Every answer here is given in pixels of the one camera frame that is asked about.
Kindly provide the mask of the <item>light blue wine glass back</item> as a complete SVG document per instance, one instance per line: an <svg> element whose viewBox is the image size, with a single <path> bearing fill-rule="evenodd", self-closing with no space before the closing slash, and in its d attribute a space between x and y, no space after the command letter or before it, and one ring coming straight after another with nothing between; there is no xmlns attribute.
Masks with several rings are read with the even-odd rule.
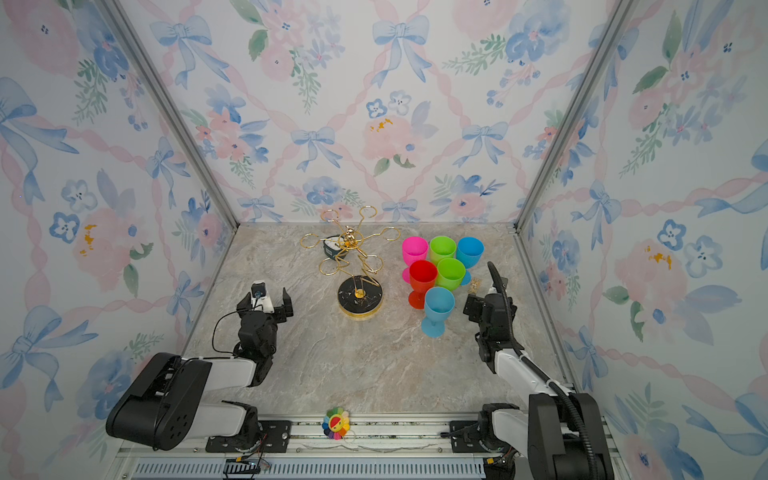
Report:
<svg viewBox="0 0 768 480"><path fill-rule="evenodd" d="M424 314L421 321L422 332L430 338L439 338L445 332L445 321L455 308L452 291L443 287L429 289L424 297Z"/></svg>

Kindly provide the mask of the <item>green wine glass back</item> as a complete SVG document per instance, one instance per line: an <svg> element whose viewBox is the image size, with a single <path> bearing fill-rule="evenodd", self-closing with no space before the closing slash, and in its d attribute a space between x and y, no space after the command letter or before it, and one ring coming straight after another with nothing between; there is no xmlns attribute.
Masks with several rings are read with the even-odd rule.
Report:
<svg viewBox="0 0 768 480"><path fill-rule="evenodd" d="M449 291L455 291L466 275L466 267L456 258L443 258L437 263L436 268L435 286Z"/></svg>

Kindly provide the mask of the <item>green wine glass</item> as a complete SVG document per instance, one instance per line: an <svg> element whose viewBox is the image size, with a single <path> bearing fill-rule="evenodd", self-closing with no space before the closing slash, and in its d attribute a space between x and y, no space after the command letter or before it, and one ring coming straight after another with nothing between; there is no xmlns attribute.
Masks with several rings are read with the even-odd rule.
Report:
<svg viewBox="0 0 768 480"><path fill-rule="evenodd" d="M456 250L455 240L447 236L436 236L429 242L429 261L438 265L443 259L454 258Z"/></svg>
<svg viewBox="0 0 768 480"><path fill-rule="evenodd" d="M455 291L466 275L466 267L456 258L443 258L437 263L436 268L435 286L449 291Z"/></svg>

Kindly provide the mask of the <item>blue wine glass front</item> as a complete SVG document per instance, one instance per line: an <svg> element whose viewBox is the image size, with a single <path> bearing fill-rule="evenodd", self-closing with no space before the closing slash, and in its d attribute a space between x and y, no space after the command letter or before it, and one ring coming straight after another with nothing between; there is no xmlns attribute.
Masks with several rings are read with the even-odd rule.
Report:
<svg viewBox="0 0 768 480"><path fill-rule="evenodd" d="M463 237L457 242L456 259L465 267L461 286L468 285L472 280L470 269L480 261L484 251L483 242L475 237Z"/></svg>

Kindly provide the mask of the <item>red wine glass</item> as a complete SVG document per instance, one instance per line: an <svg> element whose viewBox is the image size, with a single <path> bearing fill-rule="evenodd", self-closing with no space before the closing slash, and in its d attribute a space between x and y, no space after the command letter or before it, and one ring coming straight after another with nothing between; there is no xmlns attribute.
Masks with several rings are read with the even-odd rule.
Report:
<svg viewBox="0 0 768 480"><path fill-rule="evenodd" d="M425 295L436 282L437 268L428 260L417 260L409 267L409 283L412 288L408 296L409 304L418 310L425 305Z"/></svg>

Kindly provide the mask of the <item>green wine glass front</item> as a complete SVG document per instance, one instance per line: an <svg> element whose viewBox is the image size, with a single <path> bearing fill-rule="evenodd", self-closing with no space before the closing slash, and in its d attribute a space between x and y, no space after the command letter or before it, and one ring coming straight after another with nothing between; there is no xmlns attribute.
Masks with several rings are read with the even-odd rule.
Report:
<svg viewBox="0 0 768 480"><path fill-rule="evenodd" d="M456 250L455 240L447 236L436 236L429 242L429 261L438 265L443 259L454 258Z"/></svg>

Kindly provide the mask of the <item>magenta wine glass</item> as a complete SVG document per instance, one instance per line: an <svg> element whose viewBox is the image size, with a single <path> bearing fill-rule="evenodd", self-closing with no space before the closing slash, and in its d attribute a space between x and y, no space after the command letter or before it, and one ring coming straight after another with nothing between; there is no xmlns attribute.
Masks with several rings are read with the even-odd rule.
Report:
<svg viewBox="0 0 768 480"><path fill-rule="evenodd" d="M429 243L426 239L418 236L411 236L406 238L402 243L402 257L406 265L402 272L402 279L406 282L410 282L410 267L413 263L419 260L425 260L429 249Z"/></svg>

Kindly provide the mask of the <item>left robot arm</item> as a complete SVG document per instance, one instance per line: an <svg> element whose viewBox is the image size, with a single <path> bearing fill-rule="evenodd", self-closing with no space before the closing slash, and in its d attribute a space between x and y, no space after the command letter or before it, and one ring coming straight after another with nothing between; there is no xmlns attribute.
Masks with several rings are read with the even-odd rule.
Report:
<svg viewBox="0 0 768 480"><path fill-rule="evenodd" d="M277 352L278 327L294 314L292 299L284 293L280 304L274 304L265 284L255 283L233 313L240 328L232 352L216 357L154 355L112 408L106 433L162 451L190 439L206 440L209 453L285 451L289 422L262 421L257 407L246 403L206 404L203 398L264 382Z"/></svg>

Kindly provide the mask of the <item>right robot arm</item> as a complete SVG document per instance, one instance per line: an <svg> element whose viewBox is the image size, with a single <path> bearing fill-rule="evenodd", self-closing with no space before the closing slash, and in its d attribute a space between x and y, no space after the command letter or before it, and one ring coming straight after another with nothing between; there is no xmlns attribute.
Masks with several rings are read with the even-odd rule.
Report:
<svg viewBox="0 0 768 480"><path fill-rule="evenodd" d="M546 374L514 337L516 306L501 293L470 294L463 313L477 324L481 360L505 380L523 405L486 404L478 441L509 446L528 462L535 479L613 479L614 467L596 400Z"/></svg>

